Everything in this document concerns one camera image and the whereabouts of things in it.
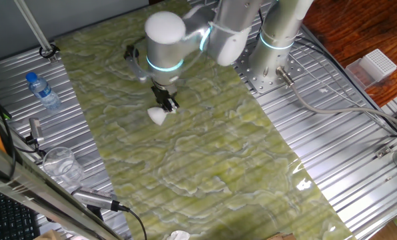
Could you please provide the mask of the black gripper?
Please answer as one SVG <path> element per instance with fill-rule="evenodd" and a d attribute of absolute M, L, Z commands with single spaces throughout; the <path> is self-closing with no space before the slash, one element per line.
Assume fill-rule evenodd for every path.
<path fill-rule="evenodd" d="M 156 97 L 157 103 L 163 110 L 168 113 L 177 112 L 179 104 L 173 99 L 177 95 L 177 91 L 170 92 L 167 89 L 161 88 L 159 85 L 153 85 L 151 90 Z"/>

